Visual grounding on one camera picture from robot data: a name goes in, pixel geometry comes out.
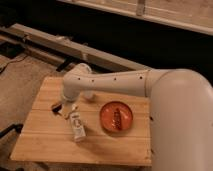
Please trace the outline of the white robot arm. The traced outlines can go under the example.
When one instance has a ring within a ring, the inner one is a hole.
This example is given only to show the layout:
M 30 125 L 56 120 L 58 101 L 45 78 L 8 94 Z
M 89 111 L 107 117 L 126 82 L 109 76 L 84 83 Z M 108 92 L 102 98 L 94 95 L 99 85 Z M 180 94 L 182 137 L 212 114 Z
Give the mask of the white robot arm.
M 189 69 L 93 74 L 78 64 L 63 77 L 62 98 L 82 91 L 150 100 L 152 171 L 213 171 L 213 86 Z

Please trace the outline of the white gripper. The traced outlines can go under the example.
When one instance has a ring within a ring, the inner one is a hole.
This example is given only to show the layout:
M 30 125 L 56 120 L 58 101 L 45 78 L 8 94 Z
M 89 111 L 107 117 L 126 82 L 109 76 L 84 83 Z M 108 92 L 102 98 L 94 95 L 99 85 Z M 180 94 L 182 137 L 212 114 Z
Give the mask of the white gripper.
M 61 93 L 61 100 L 62 101 L 67 101 L 67 102 L 74 102 L 77 99 L 77 95 L 76 94 L 71 94 L 70 96 L 65 95 L 63 92 Z M 68 113 L 68 117 L 70 117 L 70 115 L 75 112 L 78 109 L 78 105 L 77 104 L 73 104 L 71 107 L 70 112 Z

